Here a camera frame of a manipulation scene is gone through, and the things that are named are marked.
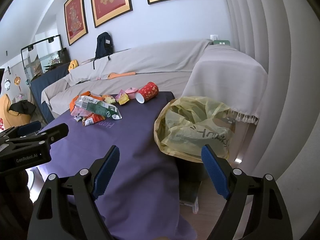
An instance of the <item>white curtain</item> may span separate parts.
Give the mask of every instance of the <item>white curtain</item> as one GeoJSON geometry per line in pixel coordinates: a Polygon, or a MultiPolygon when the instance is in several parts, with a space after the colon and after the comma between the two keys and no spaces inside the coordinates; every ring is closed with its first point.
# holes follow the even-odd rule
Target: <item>white curtain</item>
{"type": "Polygon", "coordinates": [[[277,179],[300,239],[320,210],[320,22],[306,0],[227,2],[234,46],[268,72],[260,120],[239,168],[277,179]]]}

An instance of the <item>tassel fringe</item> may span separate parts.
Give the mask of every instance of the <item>tassel fringe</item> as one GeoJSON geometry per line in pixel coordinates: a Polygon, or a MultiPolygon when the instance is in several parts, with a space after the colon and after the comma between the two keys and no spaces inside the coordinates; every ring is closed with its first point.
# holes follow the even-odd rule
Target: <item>tassel fringe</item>
{"type": "Polygon", "coordinates": [[[259,118],[254,115],[241,114],[235,110],[231,110],[231,113],[233,116],[236,116],[235,119],[238,122],[253,123],[255,125],[259,122],[259,118]]]}

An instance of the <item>snack wrapper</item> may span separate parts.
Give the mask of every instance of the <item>snack wrapper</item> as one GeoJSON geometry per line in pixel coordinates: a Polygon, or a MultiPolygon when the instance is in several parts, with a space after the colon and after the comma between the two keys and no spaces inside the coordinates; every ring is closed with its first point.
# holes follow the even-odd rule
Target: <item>snack wrapper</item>
{"type": "Polygon", "coordinates": [[[106,118],[102,115],[99,114],[92,114],[90,117],[87,117],[82,120],[82,125],[83,126],[88,126],[97,122],[100,122],[102,120],[105,120],[106,118]]]}
{"type": "Polygon", "coordinates": [[[79,106],[75,106],[71,112],[72,116],[89,116],[92,112],[87,111],[79,106]]]}
{"type": "Polygon", "coordinates": [[[73,98],[73,100],[70,102],[70,104],[69,104],[70,112],[72,112],[73,109],[75,108],[75,102],[80,96],[89,96],[89,97],[95,98],[97,100],[103,100],[103,98],[101,96],[94,95],[90,91],[84,92],[81,95],[76,96],[75,98],[73,98]]]}
{"type": "Polygon", "coordinates": [[[120,104],[120,105],[124,105],[126,102],[128,102],[130,99],[128,97],[128,95],[121,90],[120,93],[116,96],[116,101],[120,104]]]}
{"type": "Polygon", "coordinates": [[[104,101],[97,100],[88,96],[80,96],[76,102],[76,106],[79,106],[87,111],[90,111],[94,114],[99,114],[106,117],[112,117],[115,120],[122,118],[119,110],[110,104],[105,103],[104,101]]]}
{"type": "Polygon", "coordinates": [[[75,116],[74,120],[76,120],[77,122],[79,122],[80,120],[82,120],[82,116],[75,116]]]}
{"type": "Polygon", "coordinates": [[[103,101],[106,102],[107,104],[114,104],[116,102],[115,98],[113,96],[110,95],[103,95],[102,96],[103,101]]]}

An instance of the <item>white blanket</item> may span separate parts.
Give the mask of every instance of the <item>white blanket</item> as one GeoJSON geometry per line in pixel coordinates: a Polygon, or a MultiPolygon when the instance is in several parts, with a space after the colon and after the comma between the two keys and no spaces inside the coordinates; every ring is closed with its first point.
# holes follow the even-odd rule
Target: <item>white blanket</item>
{"type": "Polygon", "coordinates": [[[237,121],[257,123],[268,74],[248,55],[229,46],[208,46],[182,96],[210,97],[237,112],[237,121]]]}
{"type": "Polygon", "coordinates": [[[144,73],[111,80],[87,81],[72,87],[62,78],[43,90],[42,101],[48,104],[52,112],[61,115],[69,109],[69,104],[75,96],[86,91],[96,95],[117,94],[121,89],[141,88],[150,81],[156,83],[160,91],[171,91],[179,98],[190,74],[191,72],[144,73]]]}
{"type": "Polygon", "coordinates": [[[114,73],[191,72],[211,40],[170,41],[117,52],[79,66],[64,77],[70,86],[79,82],[108,79],[114,73]]]}

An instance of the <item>trash bag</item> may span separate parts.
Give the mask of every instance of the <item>trash bag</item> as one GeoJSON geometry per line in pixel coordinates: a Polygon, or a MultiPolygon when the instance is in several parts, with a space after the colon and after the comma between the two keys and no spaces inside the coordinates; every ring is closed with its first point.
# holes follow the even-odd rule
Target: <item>trash bag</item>
{"type": "Polygon", "coordinates": [[[236,121],[230,108],[208,97],[182,97],[168,103],[154,125],[159,149],[168,155],[201,163],[201,148],[228,158],[236,121]]]}

